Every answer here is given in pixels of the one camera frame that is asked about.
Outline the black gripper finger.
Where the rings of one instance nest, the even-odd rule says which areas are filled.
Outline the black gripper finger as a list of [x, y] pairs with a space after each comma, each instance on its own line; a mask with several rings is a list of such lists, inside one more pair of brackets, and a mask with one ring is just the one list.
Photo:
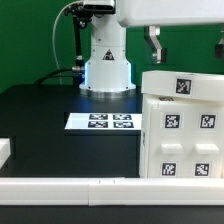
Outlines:
[[222, 37], [218, 44], [215, 45], [215, 58], [224, 59], [224, 30], [221, 32]]
[[144, 39], [152, 49], [152, 58], [157, 64], [165, 63], [167, 60], [167, 49], [161, 46], [158, 39], [159, 35], [159, 26], [146, 26], [144, 28]]

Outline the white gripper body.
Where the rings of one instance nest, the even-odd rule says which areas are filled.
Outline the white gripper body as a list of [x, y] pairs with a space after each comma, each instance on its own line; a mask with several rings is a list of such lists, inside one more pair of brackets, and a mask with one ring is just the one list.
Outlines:
[[224, 23], [224, 0], [116, 0], [123, 27]]

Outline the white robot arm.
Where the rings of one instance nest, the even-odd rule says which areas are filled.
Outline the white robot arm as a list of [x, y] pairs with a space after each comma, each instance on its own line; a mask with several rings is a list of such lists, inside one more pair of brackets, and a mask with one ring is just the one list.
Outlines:
[[81, 92], [96, 97], [121, 97], [136, 89], [126, 59], [126, 29], [142, 27], [158, 63], [167, 49], [157, 36], [162, 26], [224, 22], [224, 0], [84, 0], [92, 23], [91, 56], [85, 63]]

